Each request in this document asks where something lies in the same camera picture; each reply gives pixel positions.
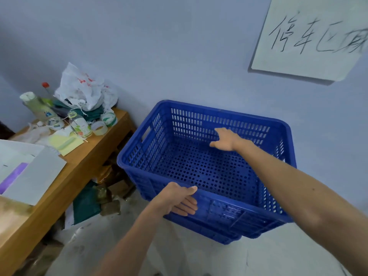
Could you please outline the crumpled clear plastic wrap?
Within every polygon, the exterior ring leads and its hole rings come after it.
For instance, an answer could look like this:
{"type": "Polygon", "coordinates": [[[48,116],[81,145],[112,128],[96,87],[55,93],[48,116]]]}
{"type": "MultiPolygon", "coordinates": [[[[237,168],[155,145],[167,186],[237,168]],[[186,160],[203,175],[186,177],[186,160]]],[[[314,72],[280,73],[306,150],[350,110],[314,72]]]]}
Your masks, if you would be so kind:
{"type": "Polygon", "coordinates": [[[29,123],[29,128],[25,133],[15,135],[10,140],[28,144],[48,145],[48,138],[51,135],[51,130],[48,126],[38,126],[37,124],[29,123]]]}

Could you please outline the person's left forearm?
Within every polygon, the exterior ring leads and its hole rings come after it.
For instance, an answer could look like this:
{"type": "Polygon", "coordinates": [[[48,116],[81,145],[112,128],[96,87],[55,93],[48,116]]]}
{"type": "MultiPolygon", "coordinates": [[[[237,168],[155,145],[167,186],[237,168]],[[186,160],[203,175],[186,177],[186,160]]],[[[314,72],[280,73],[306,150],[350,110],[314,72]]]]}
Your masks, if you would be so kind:
{"type": "Polygon", "coordinates": [[[105,255],[92,276],[138,276],[158,224],[172,206],[168,198],[153,199],[127,234],[105,255]]]}

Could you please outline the white paper wall sign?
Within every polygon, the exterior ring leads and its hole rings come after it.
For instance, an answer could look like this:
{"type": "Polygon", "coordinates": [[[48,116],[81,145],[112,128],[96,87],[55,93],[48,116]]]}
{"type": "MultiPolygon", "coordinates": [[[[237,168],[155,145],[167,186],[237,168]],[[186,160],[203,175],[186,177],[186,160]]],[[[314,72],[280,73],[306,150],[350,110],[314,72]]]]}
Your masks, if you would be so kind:
{"type": "Polygon", "coordinates": [[[251,69],[342,81],[368,50],[368,0],[271,0],[251,69]]]}

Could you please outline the person's left hand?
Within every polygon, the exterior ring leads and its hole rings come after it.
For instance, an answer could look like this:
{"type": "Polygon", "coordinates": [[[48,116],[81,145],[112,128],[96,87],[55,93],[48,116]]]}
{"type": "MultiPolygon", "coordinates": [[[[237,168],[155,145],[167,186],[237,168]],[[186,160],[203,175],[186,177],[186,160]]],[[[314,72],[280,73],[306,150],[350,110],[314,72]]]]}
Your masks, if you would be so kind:
{"type": "Polygon", "coordinates": [[[198,210],[196,199],[193,195],[181,196],[180,188],[181,186],[176,182],[168,183],[149,203],[149,209],[161,217],[171,212],[180,216],[194,215],[198,210]]]}

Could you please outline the purple and white paper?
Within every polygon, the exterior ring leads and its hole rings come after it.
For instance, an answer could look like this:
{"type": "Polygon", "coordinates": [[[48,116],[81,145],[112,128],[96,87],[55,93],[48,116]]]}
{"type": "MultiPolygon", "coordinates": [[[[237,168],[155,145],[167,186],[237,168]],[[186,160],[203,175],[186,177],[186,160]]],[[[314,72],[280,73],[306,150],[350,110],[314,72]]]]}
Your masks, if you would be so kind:
{"type": "Polygon", "coordinates": [[[43,149],[42,145],[0,139],[0,195],[43,149]]]}

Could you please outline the yellow paper sheet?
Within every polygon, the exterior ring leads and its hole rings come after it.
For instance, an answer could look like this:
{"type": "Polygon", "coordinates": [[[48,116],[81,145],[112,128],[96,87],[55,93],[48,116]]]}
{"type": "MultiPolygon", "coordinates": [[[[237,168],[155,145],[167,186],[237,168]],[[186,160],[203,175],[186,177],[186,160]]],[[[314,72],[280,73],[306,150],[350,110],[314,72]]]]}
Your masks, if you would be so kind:
{"type": "Polygon", "coordinates": [[[66,156],[83,143],[83,138],[74,132],[68,137],[60,134],[53,134],[48,138],[48,144],[56,149],[62,156],[66,156]]]}

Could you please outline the clear tape roll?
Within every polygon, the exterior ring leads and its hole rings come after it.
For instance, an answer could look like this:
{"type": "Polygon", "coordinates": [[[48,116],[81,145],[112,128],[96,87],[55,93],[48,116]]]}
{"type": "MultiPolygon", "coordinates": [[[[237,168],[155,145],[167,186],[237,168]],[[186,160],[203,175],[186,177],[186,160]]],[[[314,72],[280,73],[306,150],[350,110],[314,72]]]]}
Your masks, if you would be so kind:
{"type": "Polygon", "coordinates": [[[108,127],[104,121],[98,120],[90,125],[90,128],[94,135],[102,136],[108,132],[108,127]]]}

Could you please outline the wooden table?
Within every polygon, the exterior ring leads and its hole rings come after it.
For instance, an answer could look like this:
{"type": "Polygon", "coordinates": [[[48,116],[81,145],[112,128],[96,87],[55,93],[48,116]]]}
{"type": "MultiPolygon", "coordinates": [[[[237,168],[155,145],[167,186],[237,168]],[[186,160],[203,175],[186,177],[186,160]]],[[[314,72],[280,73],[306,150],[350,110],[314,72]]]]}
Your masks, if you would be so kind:
{"type": "Polygon", "coordinates": [[[0,196],[0,276],[12,276],[51,226],[95,177],[100,167],[136,126],[130,115],[115,108],[116,125],[103,136],[92,135],[62,157],[67,163],[36,206],[0,196]]]}

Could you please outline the green cloth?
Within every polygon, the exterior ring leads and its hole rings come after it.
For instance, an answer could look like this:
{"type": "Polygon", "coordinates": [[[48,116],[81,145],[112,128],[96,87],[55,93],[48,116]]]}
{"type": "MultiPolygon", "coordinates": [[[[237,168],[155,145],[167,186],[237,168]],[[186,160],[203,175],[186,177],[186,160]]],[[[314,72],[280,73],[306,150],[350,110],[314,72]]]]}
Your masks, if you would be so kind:
{"type": "Polygon", "coordinates": [[[78,115],[82,116],[87,122],[92,122],[99,119],[100,116],[104,113],[104,107],[102,105],[94,110],[87,111],[84,109],[80,109],[79,107],[69,107],[59,100],[52,101],[52,104],[53,104],[52,109],[61,118],[68,118],[69,112],[75,111],[78,115]]]}

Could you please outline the blue plastic crate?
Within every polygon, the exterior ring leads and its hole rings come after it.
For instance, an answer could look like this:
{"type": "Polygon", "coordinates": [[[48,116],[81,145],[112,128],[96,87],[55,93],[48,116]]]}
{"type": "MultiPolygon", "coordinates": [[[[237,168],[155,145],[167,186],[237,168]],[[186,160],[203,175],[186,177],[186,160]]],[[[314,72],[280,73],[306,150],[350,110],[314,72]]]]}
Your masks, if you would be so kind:
{"type": "Polygon", "coordinates": [[[117,156],[117,164],[151,201],[169,183],[197,186],[195,215],[165,218],[227,245],[258,238],[292,218],[236,152],[211,148],[227,128],[297,167],[291,128],[282,120],[171,100],[156,104],[117,156]]]}

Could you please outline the green bag under table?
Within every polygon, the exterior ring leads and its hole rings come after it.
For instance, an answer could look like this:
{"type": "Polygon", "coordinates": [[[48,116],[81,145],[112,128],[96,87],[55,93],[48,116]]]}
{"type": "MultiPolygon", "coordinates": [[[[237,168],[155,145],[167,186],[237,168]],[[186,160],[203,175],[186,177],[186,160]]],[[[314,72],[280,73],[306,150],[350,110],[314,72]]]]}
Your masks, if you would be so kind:
{"type": "Polygon", "coordinates": [[[79,224],[101,211],[100,204],[97,201],[97,183],[89,181],[81,190],[78,196],[73,200],[73,225],[79,224]]]}

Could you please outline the brown cardboard box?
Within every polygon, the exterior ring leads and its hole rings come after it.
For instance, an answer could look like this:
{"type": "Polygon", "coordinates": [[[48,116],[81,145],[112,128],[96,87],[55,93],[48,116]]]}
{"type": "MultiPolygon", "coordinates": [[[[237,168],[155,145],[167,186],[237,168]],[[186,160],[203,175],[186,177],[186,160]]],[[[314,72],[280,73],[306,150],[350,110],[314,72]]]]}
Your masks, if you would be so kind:
{"type": "Polygon", "coordinates": [[[109,216],[113,214],[121,215],[121,205],[119,200],[112,200],[100,205],[101,216],[109,216]]]}

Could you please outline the white paper sheet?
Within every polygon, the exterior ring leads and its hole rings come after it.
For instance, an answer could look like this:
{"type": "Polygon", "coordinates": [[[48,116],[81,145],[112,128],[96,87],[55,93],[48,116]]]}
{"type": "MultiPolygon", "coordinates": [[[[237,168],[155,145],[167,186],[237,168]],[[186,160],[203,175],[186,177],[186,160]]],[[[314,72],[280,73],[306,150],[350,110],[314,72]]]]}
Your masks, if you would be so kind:
{"type": "Polygon", "coordinates": [[[44,146],[6,190],[4,198],[35,206],[66,165],[55,149],[44,146]]]}

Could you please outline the clear jar with green label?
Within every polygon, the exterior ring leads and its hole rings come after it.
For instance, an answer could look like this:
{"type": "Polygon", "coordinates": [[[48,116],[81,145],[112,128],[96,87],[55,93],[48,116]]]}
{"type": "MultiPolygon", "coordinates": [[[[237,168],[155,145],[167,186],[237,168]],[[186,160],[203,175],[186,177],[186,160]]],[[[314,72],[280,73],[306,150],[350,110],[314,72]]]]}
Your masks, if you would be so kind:
{"type": "Polygon", "coordinates": [[[92,130],[88,122],[79,115],[76,111],[71,110],[68,113],[68,118],[70,120],[70,125],[74,129],[77,135],[86,139],[92,134],[92,130]]]}

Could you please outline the white plastic bag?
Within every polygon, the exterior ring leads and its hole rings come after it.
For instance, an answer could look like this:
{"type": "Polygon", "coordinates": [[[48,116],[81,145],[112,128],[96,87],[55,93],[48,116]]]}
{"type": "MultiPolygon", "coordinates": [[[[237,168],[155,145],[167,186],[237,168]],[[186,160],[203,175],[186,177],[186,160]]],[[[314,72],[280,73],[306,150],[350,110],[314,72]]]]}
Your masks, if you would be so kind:
{"type": "Polygon", "coordinates": [[[102,107],[108,110],[118,102],[117,91],[104,78],[91,77],[72,63],[62,72],[54,97],[70,108],[93,111],[102,107]]]}

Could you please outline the white tub with green label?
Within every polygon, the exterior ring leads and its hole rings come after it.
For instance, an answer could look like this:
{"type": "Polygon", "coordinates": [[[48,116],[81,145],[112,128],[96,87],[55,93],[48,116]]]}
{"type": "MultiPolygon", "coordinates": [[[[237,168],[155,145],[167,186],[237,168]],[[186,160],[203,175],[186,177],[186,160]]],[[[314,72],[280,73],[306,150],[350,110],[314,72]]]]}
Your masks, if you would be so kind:
{"type": "Polygon", "coordinates": [[[105,123],[105,125],[109,128],[117,124],[118,118],[114,111],[105,112],[100,116],[101,121],[105,123]]]}

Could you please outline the person's right forearm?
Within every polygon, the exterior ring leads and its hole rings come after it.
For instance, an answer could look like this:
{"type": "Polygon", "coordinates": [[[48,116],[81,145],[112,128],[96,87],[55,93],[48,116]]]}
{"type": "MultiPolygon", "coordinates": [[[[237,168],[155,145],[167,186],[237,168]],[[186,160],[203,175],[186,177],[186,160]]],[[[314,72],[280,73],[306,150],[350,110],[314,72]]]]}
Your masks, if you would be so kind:
{"type": "Polygon", "coordinates": [[[320,181],[251,141],[238,139],[232,147],[301,230],[353,276],[368,276],[368,216],[320,181]]]}

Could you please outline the white lid with green label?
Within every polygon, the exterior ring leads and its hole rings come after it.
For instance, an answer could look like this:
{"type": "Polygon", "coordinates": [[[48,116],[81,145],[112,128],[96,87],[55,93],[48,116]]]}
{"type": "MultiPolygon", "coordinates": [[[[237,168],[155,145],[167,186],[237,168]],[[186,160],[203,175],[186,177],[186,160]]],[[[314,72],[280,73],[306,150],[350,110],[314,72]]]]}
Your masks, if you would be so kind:
{"type": "Polygon", "coordinates": [[[62,130],[65,126],[63,119],[60,118],[50,118],[46,122],[46,126],[53,131],[62,130]]]}

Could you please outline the person's right hand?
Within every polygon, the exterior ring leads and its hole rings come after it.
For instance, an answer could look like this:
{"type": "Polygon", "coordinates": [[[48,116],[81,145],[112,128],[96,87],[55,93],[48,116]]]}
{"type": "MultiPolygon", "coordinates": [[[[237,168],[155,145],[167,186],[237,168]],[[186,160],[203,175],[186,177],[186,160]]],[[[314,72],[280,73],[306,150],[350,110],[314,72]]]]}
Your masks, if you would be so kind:
{"type": "Polygon", "coordinates": [[[238,134],[226,128],[215,128],[215,132],[218,134],[219,139],[225,142],[225,148],[217,148],[218,150],[227,152],[238,152],[245,144],[244,139],[242,139],[238,134]]]}

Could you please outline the clear plastic bottle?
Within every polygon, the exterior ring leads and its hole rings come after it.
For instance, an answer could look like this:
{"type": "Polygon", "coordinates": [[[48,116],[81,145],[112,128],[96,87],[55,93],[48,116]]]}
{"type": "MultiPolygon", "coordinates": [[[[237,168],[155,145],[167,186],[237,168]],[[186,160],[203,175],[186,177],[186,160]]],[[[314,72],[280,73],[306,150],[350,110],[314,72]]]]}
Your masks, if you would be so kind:
{"type": "Polygon", "coordinates": [[[35,95],[34,92],[23,93],[20,99],[39,121],[47,123],[47,121],[52,118],[60,119],[51,107],[43,102],[40,97],[35,95]]]}

